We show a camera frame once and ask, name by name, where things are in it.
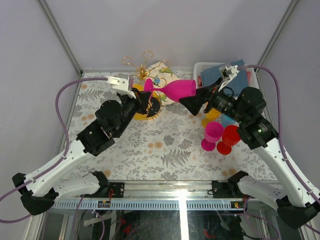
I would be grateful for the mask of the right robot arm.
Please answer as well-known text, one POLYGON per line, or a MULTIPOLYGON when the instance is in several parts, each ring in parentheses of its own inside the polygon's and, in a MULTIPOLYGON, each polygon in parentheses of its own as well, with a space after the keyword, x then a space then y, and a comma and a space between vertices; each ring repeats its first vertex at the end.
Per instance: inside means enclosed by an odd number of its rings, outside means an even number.
POLYGON ((320 190, 294 163, 280 144, 280 135, 262 115, 266 101, 255 87, 245 87, 237 98, 219 91, 218 79, 210 86, 194 90, 191 96, 179 99, 194 116, 203 105, 205 113, 215 109, 239 124, 240 139, 263 161, 276 176, 282 188, 267 185, 240 171, 228 179, 228 192, 233 197, 251 196, 274 209, 282 221, 298 229, 320 212, 320 190))

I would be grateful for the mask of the gold wine glass rack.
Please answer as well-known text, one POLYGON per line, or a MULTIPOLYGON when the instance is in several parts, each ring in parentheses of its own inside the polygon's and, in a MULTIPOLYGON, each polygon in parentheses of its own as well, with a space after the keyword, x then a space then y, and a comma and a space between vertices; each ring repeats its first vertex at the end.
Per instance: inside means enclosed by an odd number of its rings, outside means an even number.
POLYGON ((134 84, 133 87, 139 91, 151 92, 146 113, 136 113, 133 117, 138 121, 153 120, 160 114, 162 103, 165 101, 166 96, 160 91, 156 91, 156 88, 163 88, 168 83, 168 80, 162 75, 169 74, 170 77, 173 76, 171 64, 167 60, 162 60, 148 66, 148 60, 152 59, 153 56, 154 53, 152 51, 147 50, 143 52, 142 57, 144 62, 139 66, 135 65, 129 56, 125 56, 121 60, 123 65, 131 65, 135 69, 134 75, 139 80, 139 83, 134 84))

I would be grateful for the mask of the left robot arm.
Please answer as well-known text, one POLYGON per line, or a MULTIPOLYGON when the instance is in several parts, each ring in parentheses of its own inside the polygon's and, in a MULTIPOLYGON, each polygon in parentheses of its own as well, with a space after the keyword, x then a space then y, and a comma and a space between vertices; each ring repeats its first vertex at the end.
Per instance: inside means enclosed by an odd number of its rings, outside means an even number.
POLYGON ((119 94, 119 101, 105 101, 95 112, 96 119, 69 144, 67 152, 61 152, 32 173, 14 175, 12 181, 19 188, 24 208, 36 216, 64 199, 80 195, 107 196, 110 183, 101 171, 77 179, 66 180, 65 177, 80 164, 110 148, 136 113, 146 113, 151 95, 149 91, 134 88, 133 97, 119 94))

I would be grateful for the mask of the magenta wine glass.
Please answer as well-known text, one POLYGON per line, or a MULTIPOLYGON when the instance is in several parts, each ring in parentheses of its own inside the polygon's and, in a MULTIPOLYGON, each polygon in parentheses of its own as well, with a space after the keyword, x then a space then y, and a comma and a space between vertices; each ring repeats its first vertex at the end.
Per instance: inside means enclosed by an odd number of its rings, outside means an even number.
POLYGON ((165 87, 155 88, 153 81, 148 78, 144 83, 145 92, 160 91, 174 102, 179 102, 180 98, 193 97, 196 95, 197 84, 195 80, 178 79, 168 83, 165 87))
POLYGON ((205 151, 213 151, 216 142, 219 141, 224 133, 224 127, 217 121, 209 122, 204 128, 204 139, 201 141, 201 147, 205 151))

